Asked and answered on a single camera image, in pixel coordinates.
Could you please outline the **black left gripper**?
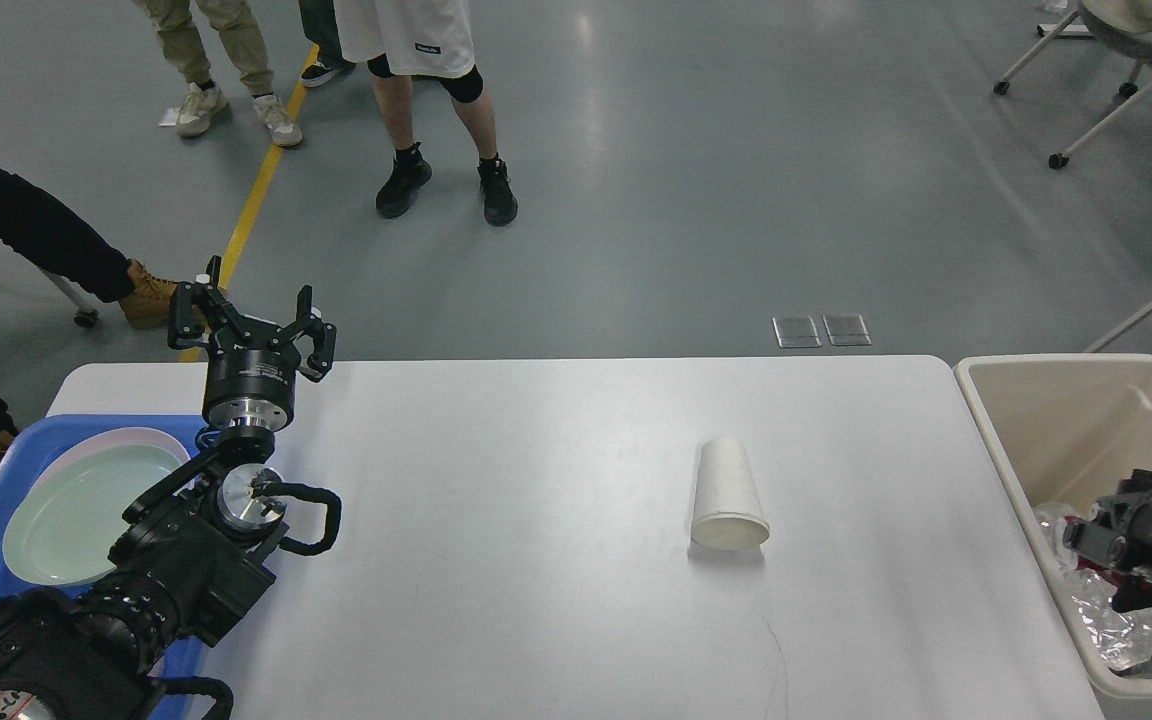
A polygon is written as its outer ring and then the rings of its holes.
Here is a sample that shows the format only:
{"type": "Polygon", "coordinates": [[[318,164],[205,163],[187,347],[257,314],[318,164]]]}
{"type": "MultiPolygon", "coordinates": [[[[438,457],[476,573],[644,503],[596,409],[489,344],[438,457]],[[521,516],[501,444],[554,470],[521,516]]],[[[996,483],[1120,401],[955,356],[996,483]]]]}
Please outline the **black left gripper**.
{"type": "Polygon", "coordinates": [[[302,286],[291,324],[278,327],[270,348],[251,348],[252,332],[220,287],[221,256],[211,256],[194,281],[175,285],[166,320],[166,346],[206,348],[200,418],[210,427],[255,424],[279,432],[294,419],[294,382],[300,373],[321,382],[332,372],[338,327],[314,306],[302,286]]]}

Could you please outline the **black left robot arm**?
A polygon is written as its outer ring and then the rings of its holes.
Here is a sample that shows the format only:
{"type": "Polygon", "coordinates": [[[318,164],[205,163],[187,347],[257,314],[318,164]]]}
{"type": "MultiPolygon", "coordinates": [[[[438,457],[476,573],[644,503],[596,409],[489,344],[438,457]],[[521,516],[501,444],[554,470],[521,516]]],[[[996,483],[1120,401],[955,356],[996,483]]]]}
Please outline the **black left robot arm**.
{"type": "Polygon", "coordinates": [[[215,644],[274,583],[276,550],[308,558],[338,541],[342,501],[270,468],[291,424],[294,382],[319,382],[338,328],[302,287],[291,323],[243,314],[221,291],[221,259],[179,283],[166,338],[202,348],[207,374],[198,454],[123,511],[114,568],[69,598],[32,589],[0,600],[0,719],[147,719],[165,698],[209,698],[228,719],[232,688],[207,676],[156,676],[174,642],[215,644]]]}

